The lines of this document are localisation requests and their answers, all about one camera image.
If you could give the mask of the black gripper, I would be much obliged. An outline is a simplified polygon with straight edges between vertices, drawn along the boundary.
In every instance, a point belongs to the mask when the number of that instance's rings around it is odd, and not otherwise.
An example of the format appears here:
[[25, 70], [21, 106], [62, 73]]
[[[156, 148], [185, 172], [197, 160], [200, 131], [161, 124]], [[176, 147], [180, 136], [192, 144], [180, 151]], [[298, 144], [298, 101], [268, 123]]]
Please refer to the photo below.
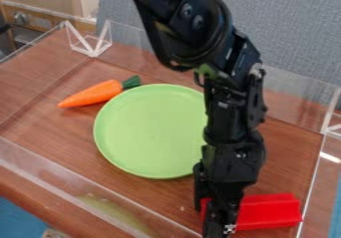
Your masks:
[[236, 143], [205, 144], [192, 167], [193, 209], [204, 203], [201, 238], [229, 238], [235, 232], [243, 189], [256, 182], [266, 150], [260, 133], [251, 131]]

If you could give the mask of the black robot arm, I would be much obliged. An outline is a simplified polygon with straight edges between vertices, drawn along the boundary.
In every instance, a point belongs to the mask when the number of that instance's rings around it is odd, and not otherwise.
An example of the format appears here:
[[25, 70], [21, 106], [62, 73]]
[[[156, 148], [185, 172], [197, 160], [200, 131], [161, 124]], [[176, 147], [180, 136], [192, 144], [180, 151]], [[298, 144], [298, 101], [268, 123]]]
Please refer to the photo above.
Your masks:
[[207, 123], [192, 167], [193, 208], [201, 238], [228, 238], [243, 190], [256, 182], [266, 149], [255, 127], [264, 122], [260, 55], [231, 24], [221, 0], [132, 0], [160, 63], [192, 71], [203, 88]]

